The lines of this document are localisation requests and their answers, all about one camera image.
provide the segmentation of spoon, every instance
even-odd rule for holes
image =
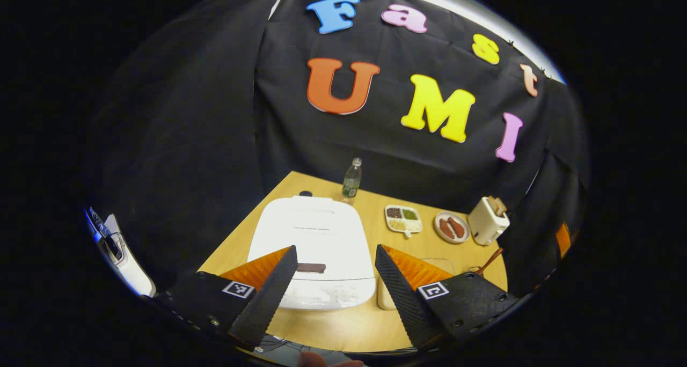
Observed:
[[[475,273],[479,274],[479,276],[482,276],[484,273],[484,269],[486,269],[486,267],[488,267],[489,264],[491,264],[491,262],[493,262],[496,259],[496,257],[498,257],[501,253],[503,253],[502,247],[496,249],[496,252],[494,252],[494,254],[491,255],[490,259],[486,262],[486,264],[484,264],[483,267],[479,268]]]

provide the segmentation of foam letter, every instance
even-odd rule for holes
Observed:
[[[501,146],[496,149],[496,157],[506,162],[515,161],[515,142],[517,133],[522,127],[522,120],[512,113],[504,112],[503,120],[506,121],[506,130],[503,132]]]
[[[322,23],[322,26],[319,27],[319,33],[327,34],[353,26],[351,20],[345,20],[341,15],[348,18],[355,17],[355,9],[351,3],[358,2],[360,0],[322,0],[311,3],[306,9],[315,11],[319,22]]]
[[[533,98],[537,97],[539,92],[535,89],[535,81],[537,81],[537,76],[532,73],[532,67],[525,64],[520,64],[520,69],[525,73],[525,89],[532,95]]]
[[[496,42],[481,34],[474,35],[473,40],[473,52],[477,57],[490,64],[496,65],[499,63],[499,45],[496,45]]]
[[[400,118],[400,123],[405,127],[421,130],[425,127],[422,114],[426,111],[429,132],[435,132],[449,118],[446,126],[441,128],[441,136],[454,142],[465,142],[465,125],[470,106],[474,104],[473,94],[457,89],[444,102],[435,79],[415,74],[410,77],[410,81],[415,84],[415,96],[410,104],[410,111]]]
[[[420,10],[404,5],[389,5],[389,10],[382,13],[382,19],[396,26],[405,26],[409,31],[424,33],[427,31],[427,17]]]
[[[341,68],[343,63],[333,58],[313,58],[308,61],[310,67],[310,80],[308,81],[308,100],[310,104],[323,112],[348,115],[363,108],[368,101],[372,76],[379,73],[380,69],[375,64],[367,62],[353,62],[350,68],[355,71],[353,92],[346,100],[335,98],[331,94],[334,72]]]

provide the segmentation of food tray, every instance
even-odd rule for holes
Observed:
[[[422,232],[420,213],[414,208],[387,205],[384,208],[384,217],[390,230],[405,233],[406,237],[410,237],[411,233]]]
[[[449,229],[451,230],[451,232],[454,233],[454,237],[449,237],[444,232],[442,232],[440,227],[440,220],[448,219],[449,217],[456,220],[456,222],[463,227],[464,233],[461,237],[456,236],[456,232],[453,230],[452,227],[450,227],[450,225]],[[436,233],[439,234],[439,237],[444,238],[444,240],[450,243],[466,242],[468,238],[470,238],[471,234],[470,225],[468,225],[468,223],[463,218],[461,218],[460,215],[457,215],[456,213],[451,213],[451,211],[442,211],[439,214],[437,214],[436,217],[434,217],[434,230],[436,230]]]

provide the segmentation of hand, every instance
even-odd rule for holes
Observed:
[[[298,363],[296,367],[328,367],[327,361],[324,357],[318,353],[314,352],[301,352],[298,358]],[[363,367],[363,362],[361,360],[347,360],[339,364],[331,365],[329,367]]]

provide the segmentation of sausage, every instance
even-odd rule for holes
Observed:
[[[449,217],[449,223],[451,224],[451,227],[454,228],[459,238],[462,238],[465,235],[465,228],[462,227],[462,225],[460,225],[459,223],[457,223],[456,220]]]
[[[446,223],[445,219],[439,220],[439,230],[444,232],[444,234],[446,234],[447,237],[451,238],[452,240],[456,239],[456,236],[454,236],[454,233],[451,231],[451,228],[449,227],[449,224]]]

